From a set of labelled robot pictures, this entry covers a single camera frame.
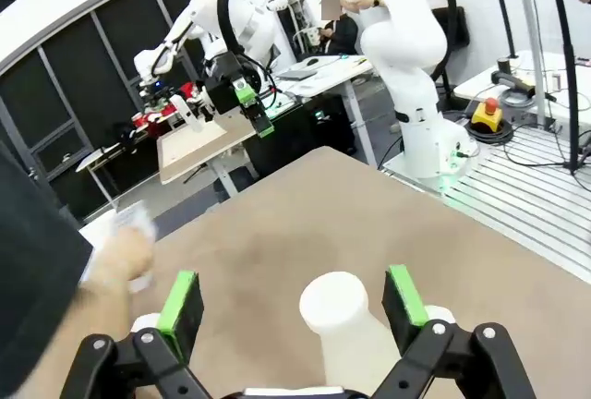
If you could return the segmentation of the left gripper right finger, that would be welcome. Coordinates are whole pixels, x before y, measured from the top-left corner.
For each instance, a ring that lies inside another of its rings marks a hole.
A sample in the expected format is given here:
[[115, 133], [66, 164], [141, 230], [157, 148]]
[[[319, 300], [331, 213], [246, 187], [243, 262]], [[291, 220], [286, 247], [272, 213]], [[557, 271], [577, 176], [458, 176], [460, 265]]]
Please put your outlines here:
[[385, 272], [382, 306], [401, 359], [374, 398], [422, 398], [435, 379], [453, 380], [465, 398], [534, 398], [507, 329], [486, 322], [472, 332], [431, 319], [404, 265]]

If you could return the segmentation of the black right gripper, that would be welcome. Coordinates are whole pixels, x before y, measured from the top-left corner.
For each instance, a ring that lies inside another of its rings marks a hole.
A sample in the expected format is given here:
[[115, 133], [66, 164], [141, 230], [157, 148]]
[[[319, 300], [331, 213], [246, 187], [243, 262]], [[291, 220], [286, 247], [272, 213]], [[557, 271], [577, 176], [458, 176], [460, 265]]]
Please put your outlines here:
[[255, 66], [232, 53], [223, 53], [214, 56], [206, 70], [205, 91], [218, 114], [223, 115], [239, 105], [260, 138], [274, 131], [256, 93], [260, 91], [262, 80]]

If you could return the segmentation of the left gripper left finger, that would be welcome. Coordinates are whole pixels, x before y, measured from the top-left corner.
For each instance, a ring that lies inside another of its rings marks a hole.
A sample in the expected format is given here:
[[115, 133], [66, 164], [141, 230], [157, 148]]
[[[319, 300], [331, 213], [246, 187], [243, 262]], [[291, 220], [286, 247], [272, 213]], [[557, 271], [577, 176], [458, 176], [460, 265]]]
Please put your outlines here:
[[154, 386], [162, 398], [207, 398], [189, 368], [204, 312], [199, 275], [181, 271], [157, 323], [115, 341], [106, 334], [85, 337], [78, 348], [62, 398], [134, 398]]

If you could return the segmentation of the person's left hand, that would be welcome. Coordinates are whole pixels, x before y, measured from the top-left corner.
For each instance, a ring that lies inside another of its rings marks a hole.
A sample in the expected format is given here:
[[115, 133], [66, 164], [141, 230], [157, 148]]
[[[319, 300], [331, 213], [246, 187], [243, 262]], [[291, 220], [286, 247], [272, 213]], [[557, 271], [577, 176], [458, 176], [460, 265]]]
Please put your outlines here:
[[129, 291], [132, 281], [148, 274], [154, 242], [136, 227], [118, 229], [93, 259], [87, 283], [109, 291]]

